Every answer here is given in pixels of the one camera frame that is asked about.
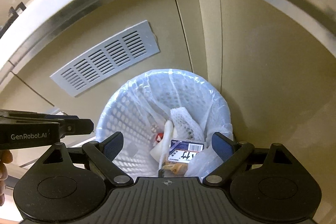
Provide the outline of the person's left hand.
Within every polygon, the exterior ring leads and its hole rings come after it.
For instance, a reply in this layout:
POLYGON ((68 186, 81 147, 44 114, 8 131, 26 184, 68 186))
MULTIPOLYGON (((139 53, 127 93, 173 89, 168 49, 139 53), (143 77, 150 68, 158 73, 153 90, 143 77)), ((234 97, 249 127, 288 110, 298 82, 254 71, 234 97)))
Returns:
POLYGON ((13 154, 10 150, 1 150, 1 162, 0 162, 0 206, 5 203, 5 180, 8 178, 7 164, 13 162, 13 154))

